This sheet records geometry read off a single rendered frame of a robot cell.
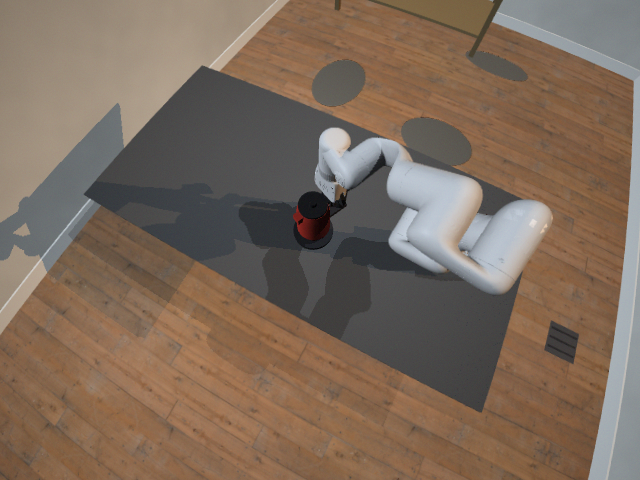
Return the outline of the black round disk with center stud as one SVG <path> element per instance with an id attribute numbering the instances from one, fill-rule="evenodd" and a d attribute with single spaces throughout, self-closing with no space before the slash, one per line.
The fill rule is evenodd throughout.
<path id="1" fill-rule="evenodd" d="M 324 246 L 326 246 L 330 242 L 330 240 L 332 239 L 332 236 L 333 236 L 333 225 L 332 225 L 332 222 L 330 220 L 330 229 L 329 229 L 328 233 L 325 235 L 324 238 L 316 240 L 316 241 L 305 239 L 298 231 L 297 222 L 295 222 L 295 224 L 294 224 L 293 232 L 294 232 L 294 237 L 295 237 L 296 241 L 298 242 L 298 244 L 300 244 L 302 247 L 304 247 L 306 249 L 316 250 L 316 249 L 323 248 Z"/>

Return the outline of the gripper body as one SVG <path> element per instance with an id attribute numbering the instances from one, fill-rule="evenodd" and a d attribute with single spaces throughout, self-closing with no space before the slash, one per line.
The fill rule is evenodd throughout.
<path id="1" fill-rule="evenodd" d="M 346 189 L 341 187 L 337 181 L 328 181 L 320 175 L 319 163 L 315 171 L 315 183 L 332 203 L 336 203 L 339 200 L 341 193 L 344 193 L 344 196 L 346 195 Z"/>

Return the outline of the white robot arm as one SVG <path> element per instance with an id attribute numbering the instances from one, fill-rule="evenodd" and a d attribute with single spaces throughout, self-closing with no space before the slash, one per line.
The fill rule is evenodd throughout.
<path id="1" fill-rule="evenodd" d="M 536 200 L 510 202 L 495 215 L 477 213 L 483 198 L 477 181 L 412 162 L 408 151 L 394 140 L 369 138 L 351 151 L 350 144 L 341 128 L 321 134 L 320 175 L 352 190 L 381 167 L 392 167 L 387 193 L 407 208 L 389 245 L 431 272 L 451 271 L 485 293 L 502 295 L 516 282 L 551 227 L 550 208 Z"/>

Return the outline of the red kettle with black lid and handle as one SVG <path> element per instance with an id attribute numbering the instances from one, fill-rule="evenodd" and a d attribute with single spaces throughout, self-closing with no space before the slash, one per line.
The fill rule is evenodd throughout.
<path id="1" fill-rule="evenodd" d="M 307 192 L 300 197 L 293 219 L 305 239 L 316 241 L 324 238 L 330 229 L 330 217 L 347 206 L 338 203 L 330 207 L 329 204 L 330 200 L 325 194 L 316 191 Z"/>

